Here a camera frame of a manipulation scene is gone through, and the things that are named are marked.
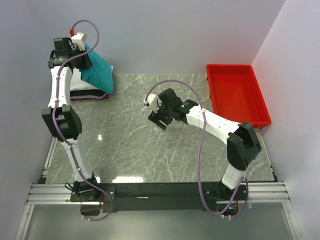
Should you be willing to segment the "teal t shirt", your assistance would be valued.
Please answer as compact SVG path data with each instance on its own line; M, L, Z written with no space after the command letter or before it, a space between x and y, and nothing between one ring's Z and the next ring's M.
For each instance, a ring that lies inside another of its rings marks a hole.
M107 94L111 94L114 90L112 66L94 50L88 53L88 57L92 66L80 70L80 79Z

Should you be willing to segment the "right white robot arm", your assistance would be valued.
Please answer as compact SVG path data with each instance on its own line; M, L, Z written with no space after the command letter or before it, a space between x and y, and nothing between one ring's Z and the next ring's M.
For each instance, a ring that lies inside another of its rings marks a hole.
M205 129L226 145L228 167L221 180L219 193L226 200L232 199L248 166L262 150L253 125L247 121L238 123L223 118L193 100L182 101L171 88L159 95L148 94L143 103L151 109L148 119L159 128L166 130L173 120L183 122Z

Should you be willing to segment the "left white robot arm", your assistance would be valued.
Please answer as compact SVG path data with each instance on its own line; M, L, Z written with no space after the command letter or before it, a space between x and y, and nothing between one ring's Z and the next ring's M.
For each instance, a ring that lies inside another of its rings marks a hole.
M48 107L42 109L41 116L51 135L61 142L73 169L76 190L88 201L96 200L100 188L84 155L81 141L83 125L80 117L71 107L71 80L74 69L87 70L93 64L85 46L86 35L75 33L71 37L55 38L54 50L47 63L52 78L51 97Z

